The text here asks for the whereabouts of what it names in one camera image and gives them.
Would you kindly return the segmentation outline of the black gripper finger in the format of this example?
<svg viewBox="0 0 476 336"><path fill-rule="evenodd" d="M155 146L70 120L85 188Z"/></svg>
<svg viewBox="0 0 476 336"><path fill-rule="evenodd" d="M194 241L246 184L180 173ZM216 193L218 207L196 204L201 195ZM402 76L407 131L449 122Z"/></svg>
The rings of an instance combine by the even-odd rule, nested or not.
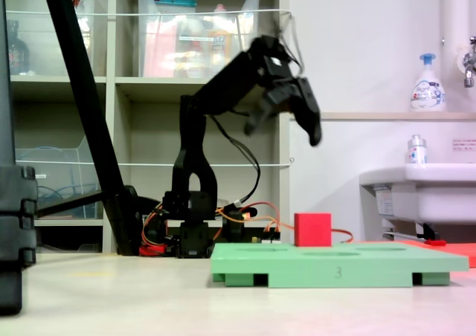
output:
<svg viewBox="0 0 476 336"><path fill-rule="evenodd" d="M246 135L253 135L262 125L276 115L276 105L263 101L253 107L244 126Z"/></svg>
<svg viewBox="0 0 476 336"><path fill-rule="evenodd" d="M289 107L298 125L308 134L310 146L321 142L321 110L305 77L293 80L294 89L289 99Z"/></svg>

